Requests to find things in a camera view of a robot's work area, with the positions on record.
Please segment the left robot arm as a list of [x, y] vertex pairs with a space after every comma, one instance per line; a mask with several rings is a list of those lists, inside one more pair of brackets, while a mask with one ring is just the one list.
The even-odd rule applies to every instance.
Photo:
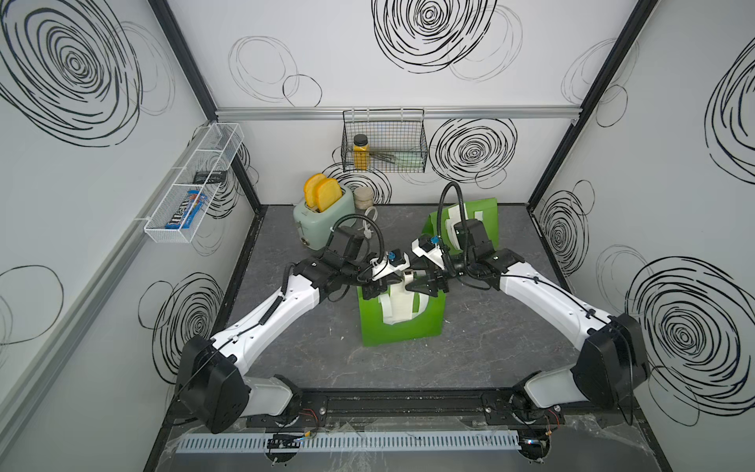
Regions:
[[362, 256], [363, 243], [352, 228], [334, 228], [326, 247], [287, 265], [279, 289], [247, 316], [213, 336], [191, 338], [180, 358], [174, 400], [212, 434], [244, 416], [283, 414], [294, 398], [293, 385], [281, 377], [248, 376], [269, 344], [339, 289], [359, 287], [364, 297], [376, 297], [409, 268], [405, 252], [381, 246]]

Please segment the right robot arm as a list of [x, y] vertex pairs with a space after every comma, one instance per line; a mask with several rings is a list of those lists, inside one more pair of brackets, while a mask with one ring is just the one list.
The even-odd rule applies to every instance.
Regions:
[[575, 364], [536, 372], [513, 388], [509, 404], [515, 418], [530, 425], [558, 405], [588, 402], [603, 410], [617, 409], [631, 422], [635, 389], [650, 375], [639, 322], [577, 299], [517, 253], [495, 249], [479, 220], [464, 220], [454, 230], [461, 246], [455, 255], [436, 235], [423, 234], [412, 243], [412, 265], [424, 274], [409, 283], [408, 290], [435, 296], [452, 279], [468, 275], [478, 287], [523, 303], [579, 352]]

